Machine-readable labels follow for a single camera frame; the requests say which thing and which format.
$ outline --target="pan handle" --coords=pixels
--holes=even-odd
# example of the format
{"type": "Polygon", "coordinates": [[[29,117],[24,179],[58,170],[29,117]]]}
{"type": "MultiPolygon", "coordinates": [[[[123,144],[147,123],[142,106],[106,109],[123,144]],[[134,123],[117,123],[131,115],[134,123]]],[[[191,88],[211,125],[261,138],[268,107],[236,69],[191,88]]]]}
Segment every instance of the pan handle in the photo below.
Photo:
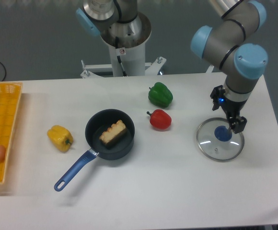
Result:
{"type": "Polygon", "coordinates": [[[54,185],[54,189],[60,192],[64,187],[73,179],[73,177],[90,161],[94,160],[98,152],[90,149],[86,151],[73,165],[72,167],[59,179],[54,185]]]}

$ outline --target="black saucepan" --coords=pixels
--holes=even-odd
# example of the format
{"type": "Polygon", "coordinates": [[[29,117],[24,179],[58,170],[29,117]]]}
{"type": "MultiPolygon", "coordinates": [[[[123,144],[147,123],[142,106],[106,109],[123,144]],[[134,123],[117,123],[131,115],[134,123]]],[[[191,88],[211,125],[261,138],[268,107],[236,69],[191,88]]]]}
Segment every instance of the black saucepan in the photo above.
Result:
{"type": "Polygon", "coordinates": [[[106,109],[91,117],[86,126],[85,135],[91,149],[86,151],[55,184],[54,189],[58,192],[64,189],[83,166],[94,160],[96,156],[105,160],[117,160],[128,154],[134,145],[135,126],[126,113],[116,109],[106,109]],[[118,120],[123,121],[127,132],[115,145],[107,148],[101,143],[99,137],[118,120]]]}

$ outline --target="blue joint cap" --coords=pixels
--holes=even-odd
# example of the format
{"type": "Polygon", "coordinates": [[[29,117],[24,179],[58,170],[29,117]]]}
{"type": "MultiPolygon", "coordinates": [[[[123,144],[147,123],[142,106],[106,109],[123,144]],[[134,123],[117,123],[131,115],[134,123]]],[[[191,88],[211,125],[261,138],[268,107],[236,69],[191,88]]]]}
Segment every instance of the blue joint cap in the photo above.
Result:
{"type": "Polygon", "coordinates": [[[90,21],[87,15],[85,15],[85,13],[80,8],[76,10],[76,17],[81,26],[88,34],[95,37],[101,34],[101,32],[96,28],[96,26],[90,21]]]}
{"type": "Polygon", "coordinates": [[[212,28],[204,25],[198,29],[191,40],[190,49],[194,52],[200,59],[203,58],[204,49],[207,43],[207,39],[212,28]]]}
{"type": "Polygon", "coordinates": [[[245,44],[236,51],[234,64],[237,71],[245,78],[259,79],[268,64],[268,54],[259,45],[245,44]]]}
{"type": "Polygon", "coordinates": [[[220,141],[229,141],[232,138],[232,132],[225,126],[218,126],[215,129],[215,137],[220,141]]]}
{"type": "Polygon", "coordinates": [[[265,21],[267,19],[266,9],[263,6],[263,4],[261,4],[257,1],[249,1],[249,3],[253,4],[258,11],[258,14],[259,14],[259,26],[258,26],[258,28],[260,28],[265,23],[265,21]]]}

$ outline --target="yellow bell pepper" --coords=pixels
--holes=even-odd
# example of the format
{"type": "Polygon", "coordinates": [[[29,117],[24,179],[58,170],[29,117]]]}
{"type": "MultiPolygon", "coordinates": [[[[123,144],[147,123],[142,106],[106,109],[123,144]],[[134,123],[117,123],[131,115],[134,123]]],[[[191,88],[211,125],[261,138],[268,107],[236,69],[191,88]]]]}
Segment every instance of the yellow bell pepper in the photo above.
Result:
{"type": "Polygon", "coordinates": [[[64,127],[55,125],[47,131],[47,136],[57,149],[66,152],[73,143],[71,133],[64,127]]]}

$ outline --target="bread slice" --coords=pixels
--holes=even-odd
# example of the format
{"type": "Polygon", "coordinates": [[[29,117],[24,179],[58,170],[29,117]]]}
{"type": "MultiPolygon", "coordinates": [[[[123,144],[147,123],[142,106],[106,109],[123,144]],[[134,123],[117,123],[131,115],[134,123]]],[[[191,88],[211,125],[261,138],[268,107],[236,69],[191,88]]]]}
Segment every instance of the bread slice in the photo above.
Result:
{"type": "Polygon", "coordinates": [[[100,136],[101,142],[110,147],[117,143],[117,141],[126,133],[127,129],[122,120],[118,120],[117,123],[112,124],[107,131],[103,132],[100,136]]]}

